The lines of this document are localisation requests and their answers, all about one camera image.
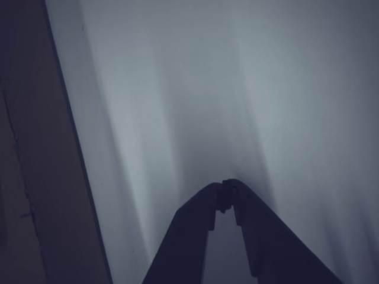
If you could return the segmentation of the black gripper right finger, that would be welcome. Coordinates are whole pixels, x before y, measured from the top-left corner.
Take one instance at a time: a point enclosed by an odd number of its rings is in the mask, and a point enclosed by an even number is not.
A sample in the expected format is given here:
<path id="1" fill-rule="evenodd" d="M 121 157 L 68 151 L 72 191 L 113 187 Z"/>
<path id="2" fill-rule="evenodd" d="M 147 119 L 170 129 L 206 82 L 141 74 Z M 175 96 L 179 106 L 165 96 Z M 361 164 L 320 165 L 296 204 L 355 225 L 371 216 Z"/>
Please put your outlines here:
<path id="1" fill-rule="evenodd" d="M 241 228 L 249 270 L 258 283 L 340 283 L 341 280 L 247 185 L 223 181 Z"/>

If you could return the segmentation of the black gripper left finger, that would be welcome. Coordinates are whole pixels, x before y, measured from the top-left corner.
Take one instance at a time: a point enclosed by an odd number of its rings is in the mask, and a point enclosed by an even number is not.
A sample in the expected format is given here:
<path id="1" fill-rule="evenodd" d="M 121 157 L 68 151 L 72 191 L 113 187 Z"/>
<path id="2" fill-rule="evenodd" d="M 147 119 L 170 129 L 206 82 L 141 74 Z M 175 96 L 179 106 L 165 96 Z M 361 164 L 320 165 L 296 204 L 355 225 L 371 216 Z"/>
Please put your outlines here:
<path id="1" fill-rule="evenodd" d="M 201 283 L 208 232 L 214 229 L 221 183 L 202 188 L 180 207 L 143 283 Z"/>

